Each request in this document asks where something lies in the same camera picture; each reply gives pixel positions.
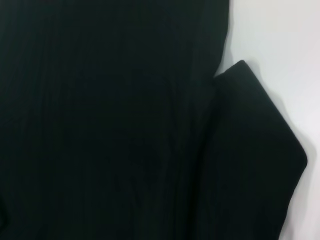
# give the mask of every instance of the white background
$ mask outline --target white background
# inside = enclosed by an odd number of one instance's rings
[[[281,240],[320,240],[320,0],[230,0],[219,72],[245,60],[308,156]]]

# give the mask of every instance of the black fabric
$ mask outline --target black fabric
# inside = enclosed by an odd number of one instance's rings
[[[306,165],[227,0],[2,1],[0,240],[277,239]]]

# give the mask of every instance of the black suit jacket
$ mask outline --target black suit jacket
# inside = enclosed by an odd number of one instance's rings
[[[307,159],[228,0],[2,1],[0,240],[275,240]]]

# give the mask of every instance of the white wall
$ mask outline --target white wall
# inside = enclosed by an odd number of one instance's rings
[[[320,240],[320,0],[230,0],[220,72],[245,60],[308,156],[281,240]]]

